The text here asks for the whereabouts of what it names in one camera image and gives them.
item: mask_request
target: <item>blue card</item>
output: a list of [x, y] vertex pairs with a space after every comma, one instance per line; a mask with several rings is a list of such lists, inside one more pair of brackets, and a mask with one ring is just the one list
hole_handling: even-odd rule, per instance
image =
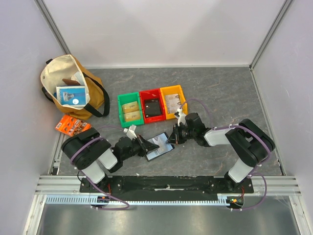
[[62, 105], [84, 107], [87, 104], [85, 86], [59, 86], [57, 98]]

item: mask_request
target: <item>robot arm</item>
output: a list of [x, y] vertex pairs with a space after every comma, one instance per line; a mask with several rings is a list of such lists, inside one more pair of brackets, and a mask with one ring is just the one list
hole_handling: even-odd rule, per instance
[[[178, 110], [176, 115], [179, 121], [183, 120], [183, 122], [174, 125], [173, 133], [170, 135], [168, 143], [181, 144], [188, 139], [194, 139], [200, 146], [204, 147], [230, 144], [234, 148], [239, 159], [224, 176], [227, 179], [228, 188], [237, 187], [255, 166], [268, 156], [266, 149], [257, 139], [250, 133], [235, 128], [236, 125], [230, 125], [229, 128], [223, 129], [211, 129], [205, 127], [197, 113], [183, 115], [183, 118], [180, 118], [181, 112]], [[237, 125], [247, 128], [256, 134], [265, 143], [270, 152], [275, 149], [273, 140], [251, 120], [244, 119]]]
[[[207, 128], [197, 113], [182, 115], [182, 117], [179, 119], [181, 122], [174, 125], [168, 143], [182, 144], [189, 139], [194, 139], [197, 144], [204, 147], [230, 144], [237, 152], [239, 159], [224, 176], [229, 189], [237, 188], [253, 168], [268, 156], [261, 143], [242, 129], [231, 125], [225, 129]], [[274, 142], [251, 120], [244, 119], [238, 125], [256, 134], [266, 144], [270, 152], [275, 149]], [[98, 184], [105, 178], [105, 173], [100, 165], [113, 173], [120, 169], [123, 161], [129, 157], [134, 155], [143, 157], [150, 151], [159, 148], [158, 145], [148, 142], [141, 135], [135, 134], [134, 129], [135, 126], [125, 129], [124, 132], [127, 137], [120, 138], [116, 145], [111, 148], [111, 144], [106, 139], [101, 138], [94, 128], [91, 128], [66, 140], [62, 144], [62, 150], [68, 158], [72, 159], [76, 152], [83, 149], [72, 160], [72, 163], [95, 184]], [[99, 140], [88, 147], [84, 147], [85, 144], [96, 138]]]
[[[125, 129], [126, 137], [121, 137], [115, 147], [100, 134], [91, 128], [78, 135], [67, 139], [61, 149], [71, 160], [74, 154], [83, 149], [73, 160], [72, 163], [78, 170], [81, 170], [95, 184], [105, 178], [105, 173], [100, 165], [103, 165], [110, 173], [116, 172], [123, 166], [123, 161], [134, 156], [145, 156], [147, 153], [159, 148], [158, 145], [145, 140], [141, 135], [134, 133], [135, 126]], [[88, 147], [84, 147], [94, 139], [99, 139]]]

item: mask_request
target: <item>canvas bag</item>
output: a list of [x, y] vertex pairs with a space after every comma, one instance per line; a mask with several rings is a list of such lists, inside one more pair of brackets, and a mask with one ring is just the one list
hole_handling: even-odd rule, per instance
[[[48, 60], [46, 63], [47, 66], [40, 76], [40, 81], [43, 85], [42, 91], [46, 98], [54, 102], [61, 112], [82, 120], [87, 120], [92, 115], [99, 118], [109, 114], [110, 98], [103, 87], [101, 79], [85, 69], [74, 56], [62, 55], [55, 59]], [[70, 79], [77, 71], [85, 78], [84, 84], [86, 87], [87, 104], [85, 107], [61, 105], [53, 95], [56, 92], [56, 86], [64, 86], [65, 84], [62, 79]], [[97, 109], [103, 103], [104, 112], [102, 114]]]

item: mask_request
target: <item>metal surface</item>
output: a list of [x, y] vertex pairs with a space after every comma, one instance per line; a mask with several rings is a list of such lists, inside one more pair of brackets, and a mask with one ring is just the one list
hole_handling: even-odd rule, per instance
[[[256, 91], [256, 93], [257, 93], [257, 95], [258, 95], [258, 98], [259, 98], [259, 101], [260, 101], [262, 113], [263, 113], [263, 116], [264, 116], [264, 119], [265, 119], [266, 126], [267, 126], [267, 128], [268, 128], [269, 136], [271, 137], [271, 139], [272, 139], [274, 142], [276, 142], [276, 141], [275, 141], [274, 134], [273, 134], [273, 127], [272, 127], [272, 125], [271, 125], [271, 123], [270, 123], [270, 121], [269, 121], [268, 111], [267, 111], [267, 109], [266, 109], [266, 106], [265, 106], [264, 103], [263, 103], [263, 98], [262, 98], [262, 95], [261, 95], [261, 93], [260, 93], [260, 89], [259, 89], [259, 87], [258, 87], [258, 83], [257, 83], [257, 81], [256, 81], [256, 79], [255, 79], [254, 72], [253, 72], [252, 69], [250, 70], [250, 72], [251, 72], [252, 80], [253, 80], [253, 83], [254, 83], [255, 91]], [[280, 152], [280, 151], [279, 151], [279, 146], [276, 145], [276, 148], [274, 149], [274, 152], [275, 152], [275, 155], [276, 155], [276, 157], [277, 157], [277, 159], [278, 159], [279, 167], [280, 167], [282, 173], [283, 173], [283, 174], [286, 174], [286, 172], [285, 172], [285, 170], [284, 170], [284, 167], [283, 167], [283, 165], [281, 164], [280, 154], [279, 154], [279, 152]]]
[[250, 65], [241, 64], [241, 65], [123, 65], [123, 66], [85, 66], [88, 70], [99, 70], [99, 69], [144, 69], [144, 68], [228, 68], [228, 67], [249, 67]]
[[66, 139], [67, 139], [67, 136], [65, 134], [63, 133], [59, 134], [58, 140], [54, 147], [53, 156], [51, 158], [51, 163], [50, 163], [51, 167], [48, 169], [48, 175], [58, 174], [59, 168], [60, 168], [61, 156], [62, 156], [61, 146]]
[[62, 34], [60, 33], [52, 15], [50, 14], [44, 0], [34, 0], [34, 1], [36, 2], [38, 8], [40, 9], [43, 17], [45, 18], [46, 22], [48, 23], [52, 33], [54, 34], [56, 40], [60, 44], [60, 47], [62, 48], [64, 53], [71, 54], [65, 40], [64, 40]]
[[[124, 203], [111, 201], [107, 203], [97, 202], [99, 195], [48, 195], [46, 204], [63, 205], [124, 205]], [[226, 196], [218, 196], [217, 201], [127, 201], [129, 205], [146, 206], [229, 206]]]
[[305, 205], [302, 196], [290, 196], [289, 199], [301, 235], [312, 235], [313, 231], [310, 226], [310, 219], [307, 216], [308, 214], [305, 212]]
[[36, 234], [39, 226], [39, 222], [42, 217], [42, 213], [45, 206], [45, 195], [35, 195], [28, 218], [25, 224], [23, 235], [32, 235]]
[[[259, 198], [247, 198], [255, 204]], [[38, 235], [300, 235], [288, 197], [266, 199], [255, 210], [226, 207], [132, 206], [96, 211], [83, 205], [45, 205]]]
[[256, 66], [256, 64], [258, 63], [260, 57], [262, 56], [264, 50], [266, 49], [268, 43], [270, 42], [271, 38], [273, 37], [274, 33], [276, 32], [280, 22], [282, 21], [284, 15], [286, 14], [287, 10], [289, 9], [289, 7], [291, 6], [293, 0], [285, 0], [284, 4], [282, 5], [282, 7], [280, 8], [273, 24], [271, 25], [271, 27], [269, 28], [268, 33], [266, 34], [260, 48], [258, 49], [257, 53], [255, 54], [251, 64], [250, 64], [250, 68], [253, 70]]
[[[300, 196], [300, 189], [294, 176], [265, 176], [268, 196]], [[264, 182], [260, 176], [253, 176], [254, 193], [246, 196], [260, 196], [264, 193]], [[79, 192], [80, 182], [76, 176], [41, 176], [35, 194], [49, 195], [89, 195]], [[221, 194], [238, 196], [239, 194]]]

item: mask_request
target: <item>white label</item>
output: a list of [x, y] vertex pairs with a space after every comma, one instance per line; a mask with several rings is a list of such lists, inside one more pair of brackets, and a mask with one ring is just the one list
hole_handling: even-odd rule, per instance
[[59, 129], [61, 127], [62, 123], [60, 122], [58, 125], [57, 125], [57, 129]]
[[73, 104], [78, 104], [78, 103], [79, 103], [78, 99], [73, 100]]

